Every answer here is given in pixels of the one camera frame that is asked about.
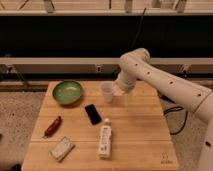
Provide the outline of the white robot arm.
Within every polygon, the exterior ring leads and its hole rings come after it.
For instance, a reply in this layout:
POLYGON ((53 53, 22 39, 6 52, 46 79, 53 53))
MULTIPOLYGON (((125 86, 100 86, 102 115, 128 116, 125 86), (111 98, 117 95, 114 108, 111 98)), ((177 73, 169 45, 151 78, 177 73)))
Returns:
POLYGON ((138 48, 119 59, 117 86, 130 92, 136 80, 145 81, 207 124, 197 171, 213 171, 213 90, 177 77, 149 64, 150 54, 138 48))

